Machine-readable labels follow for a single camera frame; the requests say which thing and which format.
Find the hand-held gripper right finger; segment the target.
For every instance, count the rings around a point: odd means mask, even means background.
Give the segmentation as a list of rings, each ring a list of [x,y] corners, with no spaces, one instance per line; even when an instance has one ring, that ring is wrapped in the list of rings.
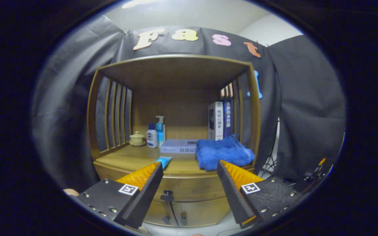
[[[242,229],[279,218],[303,198],[280,178],[263,179],[224,160],[219,160],[217,174],[235,222]]]

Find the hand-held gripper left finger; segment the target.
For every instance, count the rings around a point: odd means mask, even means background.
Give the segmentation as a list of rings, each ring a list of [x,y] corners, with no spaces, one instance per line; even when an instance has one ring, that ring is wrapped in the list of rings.
[[[162,178],[162,163],[154,162],[117,180],[104,178],[77,198],[104,218],[138,228],[145,219]]]

